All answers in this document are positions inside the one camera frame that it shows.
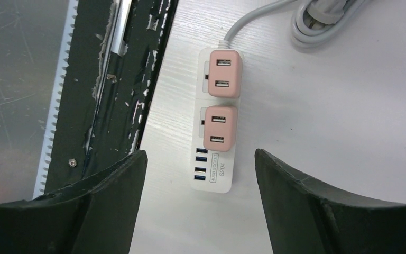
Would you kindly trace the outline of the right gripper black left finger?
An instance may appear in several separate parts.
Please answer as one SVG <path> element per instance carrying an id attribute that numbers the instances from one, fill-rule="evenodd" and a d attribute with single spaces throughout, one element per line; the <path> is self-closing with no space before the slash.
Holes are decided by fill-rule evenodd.
<path id="1" fill-rule="evenodd" d="M 129 253 L 147 154 L 31 201 L 0 204 L 0 253 Z"/>

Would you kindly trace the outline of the long white power strip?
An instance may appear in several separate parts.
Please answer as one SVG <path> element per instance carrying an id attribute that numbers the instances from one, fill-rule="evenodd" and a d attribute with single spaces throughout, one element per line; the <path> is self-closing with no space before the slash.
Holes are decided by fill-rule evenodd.
<path id="1" fill-rule="evenodd" d="M 219 49 L 204 48 L 198 56 L 189 168 L 191 171 L 191 187 L 193 189 L 213 193 L 227 193 L 231 189 L 233 182 L 236 141 L 228 152 L 207 150 L 203 145 L 206 109 L 213 105 L 232 105 L 237 108 L 239 115 L 241 104 L 241 96 L 235 99 L 220 98 L 211 96 L 208 93 L 209 56 L 211 52 Z M 240 51 L 238 52 L 244 60 L 243 54 Z"/>

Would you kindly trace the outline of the pink plug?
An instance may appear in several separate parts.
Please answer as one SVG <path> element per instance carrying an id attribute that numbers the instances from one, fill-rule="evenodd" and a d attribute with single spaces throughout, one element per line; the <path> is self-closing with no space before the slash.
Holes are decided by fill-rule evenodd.
<path id="1" fill-rule="evenodd" d="M 232 105 L 206 109 L 203 145 L 207 150 L 228 152 L 236 141 L 238 110 Z"/>
<path id="2" fill-rule="evenodd" d="M 243 59 L 232 49 L 214 50 L 209 56 L 208 93 L 220 98 L 239 98 Z"/>

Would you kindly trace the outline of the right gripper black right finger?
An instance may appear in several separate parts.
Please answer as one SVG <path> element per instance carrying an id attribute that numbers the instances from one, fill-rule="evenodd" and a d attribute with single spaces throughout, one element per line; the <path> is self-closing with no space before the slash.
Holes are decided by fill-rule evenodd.
<path id="1" fill-rule="evenodd" d="M 274 253 L 406 253 L 406 204 L 334 187 L 263 149 L 255 171 Z"/>

